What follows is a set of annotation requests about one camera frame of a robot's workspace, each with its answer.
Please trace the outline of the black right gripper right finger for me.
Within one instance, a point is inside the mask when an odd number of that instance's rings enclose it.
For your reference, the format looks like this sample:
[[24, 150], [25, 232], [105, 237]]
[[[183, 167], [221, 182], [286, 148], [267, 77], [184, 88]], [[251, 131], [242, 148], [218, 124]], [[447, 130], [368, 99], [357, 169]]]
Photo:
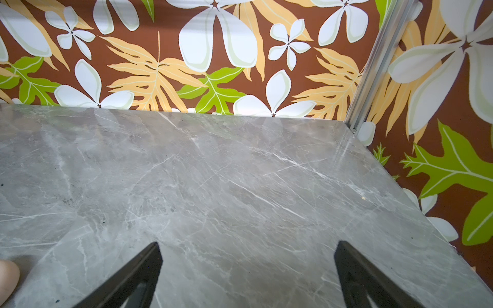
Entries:
[[349, 242], [338, 242], [334, 259], [347, 307], [422, 307]]

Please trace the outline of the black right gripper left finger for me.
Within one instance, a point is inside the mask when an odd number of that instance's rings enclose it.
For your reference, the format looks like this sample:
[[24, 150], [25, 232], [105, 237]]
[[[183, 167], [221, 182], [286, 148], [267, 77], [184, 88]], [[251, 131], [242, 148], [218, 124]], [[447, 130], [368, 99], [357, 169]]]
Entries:
[[163, 258], [150, 243], [76, 307], [150, 307]]

